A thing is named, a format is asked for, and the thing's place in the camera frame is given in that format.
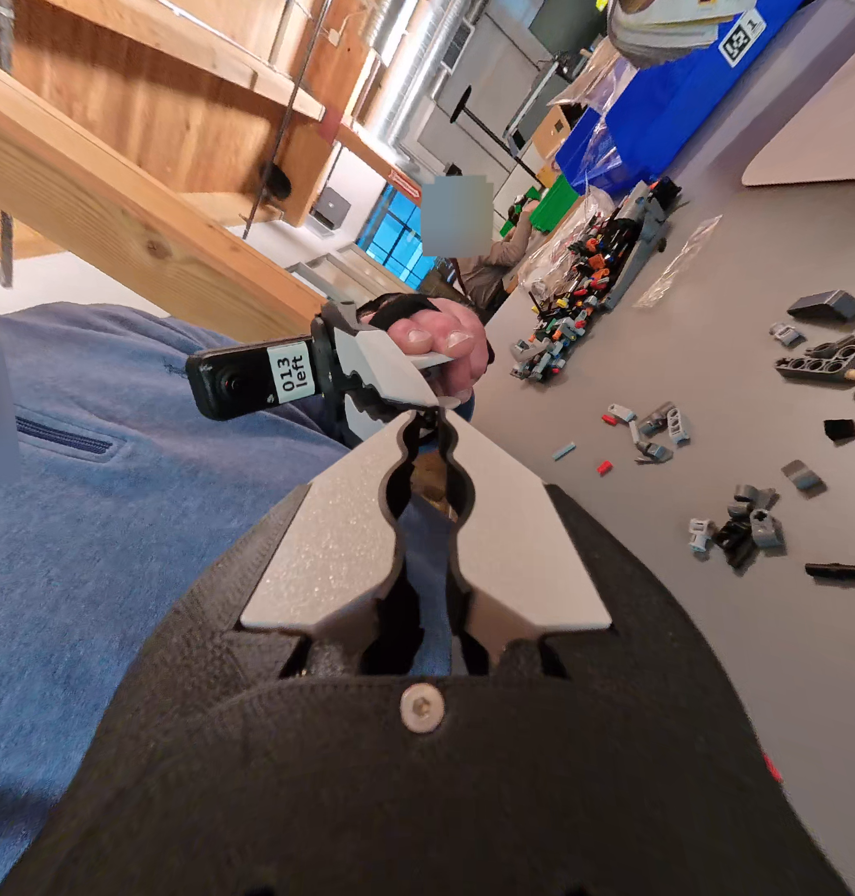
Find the lego instruction booklet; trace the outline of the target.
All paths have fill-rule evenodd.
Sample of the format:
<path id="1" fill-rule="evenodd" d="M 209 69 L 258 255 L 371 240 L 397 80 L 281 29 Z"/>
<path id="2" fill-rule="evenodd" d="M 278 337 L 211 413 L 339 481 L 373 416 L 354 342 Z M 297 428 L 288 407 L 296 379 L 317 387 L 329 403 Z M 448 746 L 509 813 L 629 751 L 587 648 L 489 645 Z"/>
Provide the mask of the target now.
<path id="1" fill-rule="evenodd" d="M 734 69 L 780 28 L 781 2 L 611 1 L 607 33 L 635 71 L 674 63 L 702 51 L 717 52 Z"/>

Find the cluster of grey lego connectors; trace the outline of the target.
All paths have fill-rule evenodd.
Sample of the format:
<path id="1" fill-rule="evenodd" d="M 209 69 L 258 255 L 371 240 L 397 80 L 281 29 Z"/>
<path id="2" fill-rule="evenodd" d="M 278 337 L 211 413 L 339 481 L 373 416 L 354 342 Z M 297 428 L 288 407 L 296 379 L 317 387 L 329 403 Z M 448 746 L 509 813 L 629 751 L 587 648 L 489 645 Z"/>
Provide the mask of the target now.
<path id="1" fill-rule="evenodd" d="M 686 420 L 679 406 L 666 401 L 641 419 L 626 423 L 635 446 L 636 465 L 659 465 L 673 457 L 674 449 L 692 442 Z"/>

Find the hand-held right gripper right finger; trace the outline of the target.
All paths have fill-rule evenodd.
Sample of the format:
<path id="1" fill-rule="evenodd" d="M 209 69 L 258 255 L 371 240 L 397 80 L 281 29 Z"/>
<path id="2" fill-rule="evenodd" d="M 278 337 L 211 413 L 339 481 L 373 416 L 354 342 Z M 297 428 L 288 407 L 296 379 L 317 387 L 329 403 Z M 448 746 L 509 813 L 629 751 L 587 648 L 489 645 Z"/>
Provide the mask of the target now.
<path id="1" fill-rule="evenodd" d="M 468 673 L 516 642 L 607 631 L 613 621 L 547 485 L 462 417 L 439 417 L 446 497 L 447 614 Z"/>

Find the cluster of dark lego connectors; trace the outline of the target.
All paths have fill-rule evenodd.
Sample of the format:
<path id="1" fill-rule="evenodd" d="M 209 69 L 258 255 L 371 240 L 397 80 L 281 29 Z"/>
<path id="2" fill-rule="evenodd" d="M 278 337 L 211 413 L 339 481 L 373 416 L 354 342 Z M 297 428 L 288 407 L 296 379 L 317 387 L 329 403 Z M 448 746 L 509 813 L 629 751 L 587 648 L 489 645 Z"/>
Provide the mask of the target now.
<path id="1" fill-rule="evenodd" d="M 785 553 L 783 529 L 771 512 L 778 494 L 771 488 L 739 484 L 727 508 L 728 520 L 713 532 L 709 540 L 718 547 L 727 566 L 745 569 L 757 554 Z M 855 565 L 806 563 L 805 574 L 814 581 L 855 585 Z"/>

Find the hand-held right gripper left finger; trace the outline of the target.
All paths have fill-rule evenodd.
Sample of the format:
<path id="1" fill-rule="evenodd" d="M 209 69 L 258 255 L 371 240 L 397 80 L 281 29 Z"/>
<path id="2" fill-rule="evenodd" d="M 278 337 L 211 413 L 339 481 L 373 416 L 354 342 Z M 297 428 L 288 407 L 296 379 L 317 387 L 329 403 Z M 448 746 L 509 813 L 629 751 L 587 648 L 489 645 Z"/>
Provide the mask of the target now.
<path id="1" fill-rule="evenodd" d="M 399 518 L 411 501 L 420 415 L 403 411 L 315 477 L 240 615 L 253 632 L 337 645 L 365 673 L 406 673 L 420 603 Z"/>

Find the partly built lego model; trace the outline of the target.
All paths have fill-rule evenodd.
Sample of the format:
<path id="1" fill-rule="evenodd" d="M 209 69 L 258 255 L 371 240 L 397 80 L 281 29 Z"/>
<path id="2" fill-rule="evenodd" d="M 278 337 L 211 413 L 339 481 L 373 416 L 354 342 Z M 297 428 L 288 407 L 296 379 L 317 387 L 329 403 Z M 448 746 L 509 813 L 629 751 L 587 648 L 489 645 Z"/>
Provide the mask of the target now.
<path id="1" fill-rule="evenodd" d="M 681 187 L 663 176 L 640 181 L 604 224 L 571 245 L 567 278 L 549 292 L 526 289 L 536 317 L 527 339 L 511 344 L 511 376 L 543 384 L 560 374 L 575 345 L 612 311 L 654 255 L 668 245 L 669 219 L 680 206 Z"/>

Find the dark grey curved lego brick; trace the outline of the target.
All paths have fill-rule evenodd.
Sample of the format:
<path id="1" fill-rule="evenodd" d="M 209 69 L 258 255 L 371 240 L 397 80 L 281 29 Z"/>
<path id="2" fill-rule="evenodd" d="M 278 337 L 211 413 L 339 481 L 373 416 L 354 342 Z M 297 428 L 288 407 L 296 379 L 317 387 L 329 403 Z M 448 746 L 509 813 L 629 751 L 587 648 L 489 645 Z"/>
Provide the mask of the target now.
<path id="1" fill-rule="evenodd" d="M 787 314 L 805 321 L 853 322 L 855 297 L 844 289 L 827 290 L 797 299 Z"/>

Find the small grey lego brick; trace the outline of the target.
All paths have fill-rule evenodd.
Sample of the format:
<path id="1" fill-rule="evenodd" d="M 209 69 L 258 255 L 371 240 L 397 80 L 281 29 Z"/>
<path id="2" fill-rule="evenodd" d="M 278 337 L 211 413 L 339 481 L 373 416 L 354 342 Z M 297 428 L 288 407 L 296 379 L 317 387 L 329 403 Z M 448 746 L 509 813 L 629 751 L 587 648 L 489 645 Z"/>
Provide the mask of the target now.
<path id="1" fill-rule="evenodd" d="M 795 459 L 780 468 L 785 476 L 799 492 L 807 497 L 815 497 L 825 492 L 825 481 L 801 459 Z"/>

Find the person's left hand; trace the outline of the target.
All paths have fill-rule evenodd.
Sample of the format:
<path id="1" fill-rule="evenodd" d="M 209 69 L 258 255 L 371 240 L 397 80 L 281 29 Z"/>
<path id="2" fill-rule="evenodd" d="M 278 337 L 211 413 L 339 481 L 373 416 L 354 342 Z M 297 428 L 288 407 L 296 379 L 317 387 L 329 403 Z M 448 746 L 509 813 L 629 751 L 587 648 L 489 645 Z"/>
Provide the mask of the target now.
<path id="1" fill-rule="evenodd" d="M 444 297 L 397 293 L 358 308 L 357 319 L 384 330 L 407 356 L 447 357 L 431 375 L 430 385 L 436 395 L 458 400 L 457 410 L 470 417 L 474 387 L 495 357 L 474 311 Z"/>

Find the small clear plastic bag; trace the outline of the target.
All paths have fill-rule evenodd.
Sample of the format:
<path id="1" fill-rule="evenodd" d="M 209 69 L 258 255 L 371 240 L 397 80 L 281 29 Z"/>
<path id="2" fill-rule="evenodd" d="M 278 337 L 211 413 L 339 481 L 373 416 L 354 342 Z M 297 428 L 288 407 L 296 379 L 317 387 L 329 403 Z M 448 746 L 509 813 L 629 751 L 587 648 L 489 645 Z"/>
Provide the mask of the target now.
<path id="1" fill-rule="evenodd" d="M 635 302 L 633 308 L 641 310 L 655 308 L 668 294 L 676 279 L 687 271 L 694 259 L 706 247 L 721 220 L 722 215 L 717 215 L 702 221 L 685 242 L 680 252 L 668 263 L 662 274 Z"/>

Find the blue storage bin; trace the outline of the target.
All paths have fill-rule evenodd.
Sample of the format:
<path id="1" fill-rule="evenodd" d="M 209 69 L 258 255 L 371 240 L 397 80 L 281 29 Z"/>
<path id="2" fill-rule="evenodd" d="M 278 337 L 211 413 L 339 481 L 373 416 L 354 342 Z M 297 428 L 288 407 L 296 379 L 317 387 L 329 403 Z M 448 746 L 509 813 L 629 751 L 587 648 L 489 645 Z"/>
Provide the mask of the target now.
<path id="1" fill-rule="evenodd" d="M 624 196 L 640 181 L 651 184 L 739 77 L 806 2 L 758 1 L 717 26 L 715 40 L 680 60 L 636 73 L 601 117 L 586 111 L 557 152 L 556 163 L 580 195 L 595 186 Z"/>

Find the dark grey angled lego beam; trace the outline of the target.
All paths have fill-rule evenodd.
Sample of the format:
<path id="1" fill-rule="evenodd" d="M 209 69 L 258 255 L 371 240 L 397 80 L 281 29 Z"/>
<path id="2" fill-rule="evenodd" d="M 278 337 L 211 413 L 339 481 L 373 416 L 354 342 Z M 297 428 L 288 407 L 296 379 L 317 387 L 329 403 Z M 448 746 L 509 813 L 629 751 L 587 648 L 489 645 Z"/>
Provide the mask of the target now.
<path id="1" fill-rule="evenodd" d="M 802 356 L 779 358 L 773 368 L 787 380 L 855 384 L 843 379 L 846 370 L 855 368 L 855 337 L 824 343 Z"/>

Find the wooden ceiling beams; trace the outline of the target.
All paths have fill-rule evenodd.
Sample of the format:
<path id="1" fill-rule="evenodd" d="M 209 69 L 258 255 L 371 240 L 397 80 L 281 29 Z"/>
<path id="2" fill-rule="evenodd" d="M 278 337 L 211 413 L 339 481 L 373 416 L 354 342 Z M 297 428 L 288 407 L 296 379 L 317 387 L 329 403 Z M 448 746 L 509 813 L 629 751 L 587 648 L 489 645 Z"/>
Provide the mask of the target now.
<path id="1" fill-rule="evenodd" d="M 159 2 L 15 2 L 0 14 L 0 209 L 18 257 L 63 250 L 155 306 L 243 342 L 309 329 L 322 298 L 233 235 L 263 161 L 291 183 L 280 220 L 301 226 L 334 140 L 413 199 L 420 188 L 344 121 L 368 50 L 357 2 L 306 2 L 341 26 L 338 46 L 302 25 L 272 69 L 279 4 L 189 2 L 240 44 Z M 0 250 L 5 247 L 0 241 Z"/>

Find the person's blue clothing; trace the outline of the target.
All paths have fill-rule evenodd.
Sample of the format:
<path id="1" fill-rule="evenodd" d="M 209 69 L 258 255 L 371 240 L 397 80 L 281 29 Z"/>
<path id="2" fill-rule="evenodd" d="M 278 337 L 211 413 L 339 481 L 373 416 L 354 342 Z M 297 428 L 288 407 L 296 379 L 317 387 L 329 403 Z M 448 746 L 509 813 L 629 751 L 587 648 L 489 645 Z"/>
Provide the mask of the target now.
<path id="1" fill-rule="evenodd" d="M 0 316 L 18 478 L 0 485 L 0 882 L 130 663 L 201 573 L 346 448 L 322 400 L 228 423 L 187 357 L 229 338 L 119 306 Z"/>

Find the black floor lamp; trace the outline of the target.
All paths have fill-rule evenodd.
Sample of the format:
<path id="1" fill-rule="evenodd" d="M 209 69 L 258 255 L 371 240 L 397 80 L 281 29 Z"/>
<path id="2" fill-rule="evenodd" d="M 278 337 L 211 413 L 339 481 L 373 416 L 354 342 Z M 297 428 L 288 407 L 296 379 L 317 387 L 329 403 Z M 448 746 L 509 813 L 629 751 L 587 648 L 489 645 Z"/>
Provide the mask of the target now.
<path id="1" fill-rule="evenodd" d="M 504 151 L 517 166 L 519 166 L 523 171 L 525 171 L 539 186 L 543 186 L 542 181 L 536 172 L 534 172 L 530 167 L 528 167 L 522 159 L 516 154 L 516 151 L 510 149 L 507 143 L 505 143 L 499 136 L 493 133 L 489 127 L 470 109 L 468 109 L 468 103 L 470 100 L 470 96 L 472 94 L 472 86 L 469 84 L 468 87 L 464 90 L 461 95 L 459 101 L 456 104 L 456 107 L 452 114 L 449 117 L 449 121 L 451 125 L 457 123 L 461 115 L 465 115 L 466 118 L 469 118 L 473 124 L 475 124 L 480 131 L 482 131 L 489 140 L 493 141 L 496 146 L 498 146 L 502 151 Z"/>

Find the green storage bin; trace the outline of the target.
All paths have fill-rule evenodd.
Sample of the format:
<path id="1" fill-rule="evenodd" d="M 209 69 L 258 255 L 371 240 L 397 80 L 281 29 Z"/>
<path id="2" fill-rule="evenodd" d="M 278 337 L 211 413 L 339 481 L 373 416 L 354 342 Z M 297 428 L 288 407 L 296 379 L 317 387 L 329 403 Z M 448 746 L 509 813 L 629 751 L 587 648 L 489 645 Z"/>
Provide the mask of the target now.
<path id="1" fill-rule="evenodd" d="M 581 197 L 569 184 L 567 177 L 560 173 L 543 197 L 539 196 L 536 188 L 531 187 L 525 195 L 519 197 L 510 206 L 508 218 L 499 231 L 499 235 L 504 238 L 513 230 L 522 214 L 523 205 L 531 201 L 539 203 L 531 215 L 533 229 L 543 234 L 550 234 Z"/>

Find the cardboard box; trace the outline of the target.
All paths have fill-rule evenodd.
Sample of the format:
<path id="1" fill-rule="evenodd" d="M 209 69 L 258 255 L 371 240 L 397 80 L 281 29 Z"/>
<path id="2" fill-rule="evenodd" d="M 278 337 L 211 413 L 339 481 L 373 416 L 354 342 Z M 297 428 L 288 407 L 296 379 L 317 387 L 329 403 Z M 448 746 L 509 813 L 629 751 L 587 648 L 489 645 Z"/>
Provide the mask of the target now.
<path id="1" fill-rule="evenodd" d="M 584 111 L 580 104 L 565 106 L 552 105 L 546 109 L 545 117 L 540 120 L 520 152 L 520 159 L 528 168 L 540 174 L 543 170 L 557 175 L 560 168 L 556 163 L 556 153 L 575 127 Z"/>

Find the window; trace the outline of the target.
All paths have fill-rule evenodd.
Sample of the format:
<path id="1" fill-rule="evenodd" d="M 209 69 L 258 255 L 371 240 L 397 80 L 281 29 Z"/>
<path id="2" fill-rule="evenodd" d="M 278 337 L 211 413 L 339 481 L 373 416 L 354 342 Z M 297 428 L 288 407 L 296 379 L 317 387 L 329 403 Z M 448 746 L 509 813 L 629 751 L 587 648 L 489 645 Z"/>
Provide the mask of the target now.
<path id="1" fill-rule="evenodd" d="M 378 196 L 356 245 L 415 290 L 435 266 L 435 258 L 423 252 L 420 208 L 390 185 Z"/>

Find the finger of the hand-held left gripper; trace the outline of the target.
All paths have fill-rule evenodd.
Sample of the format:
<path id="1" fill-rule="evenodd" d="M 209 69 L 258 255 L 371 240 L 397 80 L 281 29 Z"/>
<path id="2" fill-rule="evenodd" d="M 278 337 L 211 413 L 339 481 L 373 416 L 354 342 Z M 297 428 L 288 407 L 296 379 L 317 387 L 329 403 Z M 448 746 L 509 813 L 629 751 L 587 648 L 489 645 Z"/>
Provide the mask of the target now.
<path id="1" fill-rule="evenodd" d="M 424 370 L 444 364 L 444 355 L 406 355 L 384 330 L 358 330 L 350 336 L 350 376 L 373 388 L 386 402 L 420 409 L 439 406 Z"/>
<path id="2" fill-rule="evenodd" d="M 350 443 L 362 443 L 381 432 L 400 414 L 399 409 L 387 406 L 383 402 L 366 403 L 361 408 L 355 397 L 345 398 L 345 424 Z"/>

